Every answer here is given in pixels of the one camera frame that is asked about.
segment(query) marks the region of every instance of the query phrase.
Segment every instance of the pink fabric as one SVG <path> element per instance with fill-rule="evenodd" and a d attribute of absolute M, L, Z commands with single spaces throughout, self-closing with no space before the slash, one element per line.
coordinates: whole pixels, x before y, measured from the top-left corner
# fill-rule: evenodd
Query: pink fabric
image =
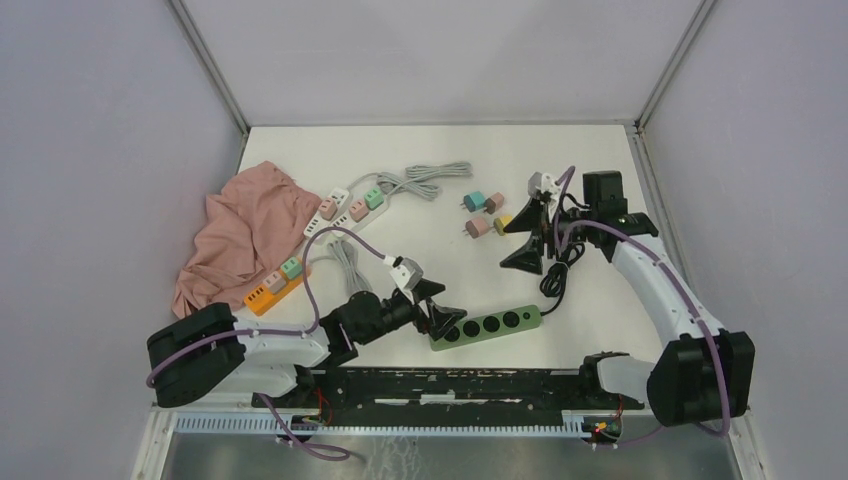
<path fill-rule="evenodd" d="M 177 278 L 171 310 L 183 318 L 215 302 L 241 308 L 245 295 L 295 253 L 320 203 L 271 162 L 239 173 L 220 195 L 207 195 L 207 223 Z"/>

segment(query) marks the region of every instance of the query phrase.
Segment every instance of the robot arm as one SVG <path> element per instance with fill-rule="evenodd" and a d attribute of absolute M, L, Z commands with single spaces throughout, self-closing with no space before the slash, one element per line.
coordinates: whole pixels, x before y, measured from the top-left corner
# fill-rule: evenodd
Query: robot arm
<path fill-rule="evenodd" d="M 407 323 L 439 339 L 465 317 L 465 310 L 433 301 L 445 286 L 425 279 L 411 259 L 387 256 L 384 263 L 396 284 L 390 298 L 381 301 L 371 292 L 358 292 L 321 318 L 322 328 L 311 333 L 240 319 L 223 303 L 156 332 L 147 349 L 159 406 L 179 407 L 201 398 L 237 402 L 252 392 L 280 397 L 310 381 L 308 368 L 356 358 L 356 343 L 365 345 Z"/>
<path fill-rule="evenodd" d="M 540 173 L 531 177 L 530 201 L 505 229 L 508 233 L 529 231 L 530 239 L 501 266 L 540 274 L 544 253 L 558 258 L 558 242 L 588 241 L 633 287 L 664 347 L 656 364 L 623 353 L 602 353 L 587 357 L 581 371 L 607 392 L 649 404 L 665 426 L 718 419 L 721 396 L 709 335 L 718 347 L 730 415 L 742 415 L 753 370 L 753 343 L 744 332 L 729 333 L 697 300 L 669 262 L 647 215 L 628 213 L 621 174 L 584 175 L 585 205 L 568 210 L 562 206 L 562 188 L 553 178 Z M 628 242 L 621 237 L 629 237 Z M 651 255 L 630 240 L 647 247 Z"/>

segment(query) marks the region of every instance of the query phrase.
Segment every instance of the black cable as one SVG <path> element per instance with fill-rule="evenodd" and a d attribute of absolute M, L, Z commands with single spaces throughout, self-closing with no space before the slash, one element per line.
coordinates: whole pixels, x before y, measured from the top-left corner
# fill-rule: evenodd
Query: black cable
<path fill-rule="evenodd" d="M 574 195 L 572 195 L 570 193 L 566 193 L 565 196 L 568 197 L 569 200 L 571 200 L 571 203 L 577 205 L 579 208 L 582 208 L 584 210 L 589 210 L 589 205 L 583 205 L 582 203 L 578 202 L 577 199 L 574 198 Z"/>
<path fill-rule="evenodd" d="M 557 263 L 551 265 L 545 278 L 539 283 L 539 291 L 542 292 L 542 295 L 548 298 L 557 297 L 554 306 L 542 312 L 543 317 L 556 310 L 559 304 L 562 303 L 562 298 L 565 296 L 565 284 L 568 281 L 568 270 L 572 265 L 577 263 L 577 260 L 580 260 L 580 257 L 584 253 L 586 253 L 585 244 L 569 243 L 565 246 L 565 251 L 560 256 L 564 260 L 557 261 Z"/>

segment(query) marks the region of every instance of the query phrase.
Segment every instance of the white wall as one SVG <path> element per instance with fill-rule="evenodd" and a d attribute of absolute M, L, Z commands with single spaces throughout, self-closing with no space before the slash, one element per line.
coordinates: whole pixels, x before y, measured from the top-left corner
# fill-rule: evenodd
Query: white wall
<path fill-rule="evenodd" d="M 238 147 L 164 2 L 0 2 L 0 478 L 127 478 Z"/>
<path fill-rule="evenodd" d="M 253 125 L 635 118 L 699 0 L 186 0 Z"/>
<path fill-rule="evenodd" d="M 702 300 L 757 346 L 772 478 L 844 478 L 848 3 L 720 2 L 648 124 Z"/>

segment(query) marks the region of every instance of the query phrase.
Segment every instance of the green power strip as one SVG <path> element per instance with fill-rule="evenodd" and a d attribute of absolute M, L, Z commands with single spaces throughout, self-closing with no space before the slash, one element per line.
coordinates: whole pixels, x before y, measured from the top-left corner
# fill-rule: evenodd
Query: green power strip
<path fill-rule="evenodd" d="M 482 317 L 460 320 L 444 337 L 430 339 L 430 348 L 438 352 L 491 338 L 532 330 L 542 324 L 542 313 L 536 305 L 504 310 Z"/>

